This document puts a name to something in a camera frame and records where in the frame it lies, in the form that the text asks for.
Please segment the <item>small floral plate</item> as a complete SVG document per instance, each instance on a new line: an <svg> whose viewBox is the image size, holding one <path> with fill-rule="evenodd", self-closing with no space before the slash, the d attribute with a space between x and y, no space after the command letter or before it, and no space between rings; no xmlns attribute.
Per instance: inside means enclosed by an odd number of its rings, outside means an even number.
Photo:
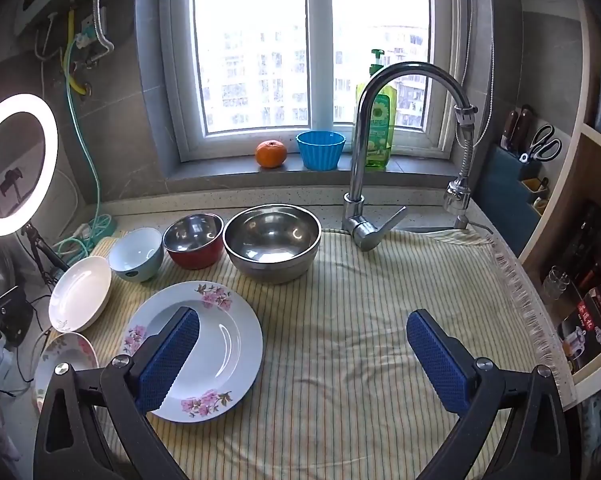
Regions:
<svg viewBox="0 0 601 480"><path fill-rule="evenodd" d="M43 350L35 368L32 386L38 413L42 411L46 390L56 368L63 364L71 365L74 370L90 370L100 366L95 350L85 336L78 333L57 336Z"/></svg>

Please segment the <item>plain white deep plate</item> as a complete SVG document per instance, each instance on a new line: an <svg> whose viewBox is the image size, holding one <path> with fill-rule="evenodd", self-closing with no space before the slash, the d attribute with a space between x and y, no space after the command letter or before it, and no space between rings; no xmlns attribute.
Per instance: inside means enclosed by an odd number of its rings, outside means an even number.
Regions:
<svg viewBox="0 0 601 480"><path fill-rule="evenodd" d="M103 257L90 256L73 264L58 280L49 300L54 330L78 333L91 326L107 305L112 281L112 270Z"/></svg>

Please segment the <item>large floral white plate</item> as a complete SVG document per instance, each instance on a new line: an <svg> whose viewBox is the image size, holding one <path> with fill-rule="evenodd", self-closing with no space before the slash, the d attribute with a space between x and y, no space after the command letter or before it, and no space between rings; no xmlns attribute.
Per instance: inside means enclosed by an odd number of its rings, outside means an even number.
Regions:
<svg viewBox="0 0 601 480"><path fill-rule="evenodd" d="M196 311L200 336L154 414L170 422L207 422L234 408L253 386L262 359L262 333L252 307L230 288L189 281L156 292L122 331L130 356L180 307Z"/></svg>

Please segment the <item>light blue ceramic bowl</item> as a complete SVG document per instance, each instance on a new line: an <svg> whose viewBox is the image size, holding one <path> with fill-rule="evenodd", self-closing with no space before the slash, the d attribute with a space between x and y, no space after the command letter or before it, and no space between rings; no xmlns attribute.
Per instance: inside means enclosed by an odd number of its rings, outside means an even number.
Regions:
<svg viewBox="0 0 601 480"><path fill-rule="evenodd" d="M163 235L155 228L133 230L114 244L107 259L112 271L124 281L151 280L163 263Z"/></svg>

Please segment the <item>red steel bowl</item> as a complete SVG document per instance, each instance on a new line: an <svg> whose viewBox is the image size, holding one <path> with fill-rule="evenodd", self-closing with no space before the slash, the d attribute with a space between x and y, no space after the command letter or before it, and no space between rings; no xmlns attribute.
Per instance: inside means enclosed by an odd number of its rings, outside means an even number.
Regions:
<svg viewBox="0 0 601 480"><path fill-rule="evenodd" d="M163 245L180 268L205 269L221 257L223 228L223 220L218 214L190 214L174 222L165 231Z"/></svg>

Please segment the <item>large stainless steel bowl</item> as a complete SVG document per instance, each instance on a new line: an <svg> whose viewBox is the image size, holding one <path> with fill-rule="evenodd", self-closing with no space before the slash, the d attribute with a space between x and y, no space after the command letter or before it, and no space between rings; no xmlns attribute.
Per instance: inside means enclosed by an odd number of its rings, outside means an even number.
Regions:
<svg viewBox="0 0 601 480"><path fill-rule="evenodd" d="M309 270L321 235L320 221L309 210L266 204L231 218L224 227L222 241L238 272L258 283L284 284Z"/></svg>

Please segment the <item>chrome kitchen faucet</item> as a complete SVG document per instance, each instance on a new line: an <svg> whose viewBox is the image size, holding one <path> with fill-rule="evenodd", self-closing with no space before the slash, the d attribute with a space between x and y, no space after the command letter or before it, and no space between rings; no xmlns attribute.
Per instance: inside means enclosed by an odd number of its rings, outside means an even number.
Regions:
<svg viewBox="0 0 601 480"><path fill-rule="evenodd" d="M400 62L382 68L373 75L359 98L355 136L351 149L351 183L344 195L342 228L363 252L378 247L387 233L407 216L407 208L401 207L383 226L379 228L363 217L363 179L367 161L368 142L371 131L371 115L374 99L393 80L409 75L419 75L441 84L455 101L457 126L465 139L463 157L458 177L448 183L445 195L445 208L455 216L456 230L464 230L468 224L468 209L471 198L470 171L474 152L475 115L477 107L470 103L465 89L457 79L442 68L427 62Z"/></svg>

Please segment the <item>red black box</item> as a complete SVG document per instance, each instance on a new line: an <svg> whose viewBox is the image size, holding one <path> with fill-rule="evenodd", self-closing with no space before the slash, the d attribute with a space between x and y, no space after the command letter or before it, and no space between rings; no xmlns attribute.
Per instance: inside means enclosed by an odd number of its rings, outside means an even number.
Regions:
<svg viewBox="0 0 601 480"><path fill-rule="evenodd" d="M593 287L558 327L572 374L601 353L601 287Z"/></svg>

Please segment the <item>yellow striped cloth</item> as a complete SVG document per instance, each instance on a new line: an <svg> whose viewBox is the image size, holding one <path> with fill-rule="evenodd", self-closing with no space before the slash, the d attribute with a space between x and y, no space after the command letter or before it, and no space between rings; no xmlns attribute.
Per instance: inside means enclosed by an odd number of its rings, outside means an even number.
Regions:
<svg viewBox="0 0 601 480"><path fill-rule="evenodd" d="M228 258L201 271L164 262L148 284L115 280L87 331L100 360L119 350L133 313L164 287L211 281L254 309L264 334L255 385L235 408L201 424L154 419L192 479L413 479L453 428L406 336L425 309L474 356L505 370L548 365L570 376L562 351L532 323L537 298L489 240L450 231L393 233L360 252L323 233L310 269L284 285L256 283Z"/></svg>

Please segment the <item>wooden shelf unit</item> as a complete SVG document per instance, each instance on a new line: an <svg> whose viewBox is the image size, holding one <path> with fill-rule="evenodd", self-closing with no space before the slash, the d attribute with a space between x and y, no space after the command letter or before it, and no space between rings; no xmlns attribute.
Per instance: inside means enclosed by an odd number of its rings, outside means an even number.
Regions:
<svg viewBox="0 0 601 480"><path fill-rule="evenodd" d="M540 267L549 261L578 209L585 200L601 206L601 133L593 128L601 88L601 24L584 0L576 2L583 57L574 128L549 204L520 256L529 276L523 318L529 326L536 358L552 370L565 408L573 408L601 390L601 353L584 368L571 373L555 330L555 323L571 308L544 304L538 291Z"/></svg>

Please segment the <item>blue knife holder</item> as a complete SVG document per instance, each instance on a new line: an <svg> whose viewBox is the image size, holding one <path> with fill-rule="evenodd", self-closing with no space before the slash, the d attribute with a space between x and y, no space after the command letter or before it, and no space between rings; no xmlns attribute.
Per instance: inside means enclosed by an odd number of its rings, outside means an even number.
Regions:
<svg viewBox="0 0 601 480"><path fill-rule="evenodd" d="M540 180L541 163L520 162L517 156L493 146L473 193L474 202L483 210L519 256L540 220L533 207L536 198L548 197L549 188Z"/></svg>

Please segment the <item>orange tangerine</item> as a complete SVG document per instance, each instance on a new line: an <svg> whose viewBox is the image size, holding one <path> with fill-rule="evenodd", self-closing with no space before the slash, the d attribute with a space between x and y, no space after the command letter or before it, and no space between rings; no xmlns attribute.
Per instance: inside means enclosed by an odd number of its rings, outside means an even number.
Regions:
<svg viewBox="0 0 601 480"><path fill-rule="evenodd" d="M287 158L285 145L278 140L267 140L257 145L255 160L261 168L274 169L281 167Z"/></svg>

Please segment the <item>green dish soap bottle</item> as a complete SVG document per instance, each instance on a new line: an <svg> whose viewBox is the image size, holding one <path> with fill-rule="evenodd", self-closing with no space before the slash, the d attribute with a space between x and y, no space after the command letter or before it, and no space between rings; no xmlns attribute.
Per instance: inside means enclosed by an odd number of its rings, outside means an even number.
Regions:
<svg viewBox="0 0 601 480"><path fill-rule="evenodd" d="M397 90L385 86L375 97L371 112L366 167L385 169L391 158L397 113Z"/></svg>

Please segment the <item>blue plastic cup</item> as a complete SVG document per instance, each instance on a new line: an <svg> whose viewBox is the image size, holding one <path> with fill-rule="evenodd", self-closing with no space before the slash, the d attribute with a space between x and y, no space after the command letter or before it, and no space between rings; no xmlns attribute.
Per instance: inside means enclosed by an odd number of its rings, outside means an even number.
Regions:
<svg viewBox="0 0 601 480"><path fill-rule="evenodd" d="M309 130L296 136L304 166L313 171L337 169L345 146L345 136L334 131Z"/></svg>

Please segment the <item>black handled scissors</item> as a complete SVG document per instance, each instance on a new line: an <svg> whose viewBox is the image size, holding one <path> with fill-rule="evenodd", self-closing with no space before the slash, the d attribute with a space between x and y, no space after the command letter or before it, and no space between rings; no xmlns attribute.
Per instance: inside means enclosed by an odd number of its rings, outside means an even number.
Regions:
<svg viewBox="0 0 601 480"><path fill-rule="evenodd" d="M563 143L555 135L555 127L550 124L543 125L536 131L529 148L519 157L519 161L522 164L527 164L531 160L551 162L558 157L562 148Z"/></svg>

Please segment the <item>brown handled knives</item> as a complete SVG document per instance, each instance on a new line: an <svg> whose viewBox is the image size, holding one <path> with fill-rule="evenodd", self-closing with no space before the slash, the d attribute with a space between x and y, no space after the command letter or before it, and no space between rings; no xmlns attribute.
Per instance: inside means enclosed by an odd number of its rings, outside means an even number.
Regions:
<svg viewBox="0 0 601 480"><path fill-rule="evenodd" d="M524 104L519 110L511 110L502 130L500 148L521 155L525 150L525 142L533 118L534 111L527 104Z"/></svg>

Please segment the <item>white window frame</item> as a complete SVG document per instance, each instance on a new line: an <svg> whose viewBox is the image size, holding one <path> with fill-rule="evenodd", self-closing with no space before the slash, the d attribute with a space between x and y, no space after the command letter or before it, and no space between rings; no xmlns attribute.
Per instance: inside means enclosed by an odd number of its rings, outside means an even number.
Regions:
<svg viewBox="0 0 601 480"><path fill-rule="evenodd" d="M458 75L468 0L159 0L182 162L289 150L305 130L350 136L372 65Z"/></svg>

